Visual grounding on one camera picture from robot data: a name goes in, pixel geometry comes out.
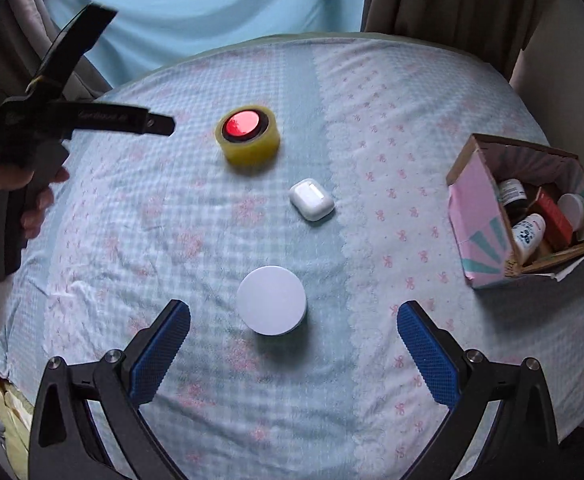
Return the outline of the person's left hand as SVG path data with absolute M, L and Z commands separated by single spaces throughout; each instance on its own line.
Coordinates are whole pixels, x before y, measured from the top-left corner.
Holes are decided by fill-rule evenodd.
M 15 191 L 24 188 L 30 183 L 34 174 L 15 166 L 0 166 L 0 191 Z M 36 206 L 24 212 L 21 224 L 24 229 L 25 238 L 32 240 L 36 238 L 45 220 L 46 210 L 53 204 L 54 195 L 51 188 L 47 186 L 37 197 Z

